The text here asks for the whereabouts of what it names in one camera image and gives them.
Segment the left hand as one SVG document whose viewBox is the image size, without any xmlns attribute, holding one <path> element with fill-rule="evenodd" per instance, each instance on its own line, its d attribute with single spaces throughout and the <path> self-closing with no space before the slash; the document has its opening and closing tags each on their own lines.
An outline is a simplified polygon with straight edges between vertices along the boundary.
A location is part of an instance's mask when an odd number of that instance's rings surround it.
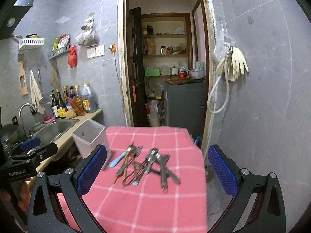
<svg viewBox="0 0 311 233">
<path fill-rule="evenodd" d="M 20 200 L 18 201 L 18 206 L 23 212 L 28 212 L 30 204 L 30 190 L 27 182 L 31 181 L 31 178 L 23 179 L 21 189 L 19 191 Z M 1 190 L 1 200 L 10 201 L 10 194 L 7 191 Z"/>
</svg>

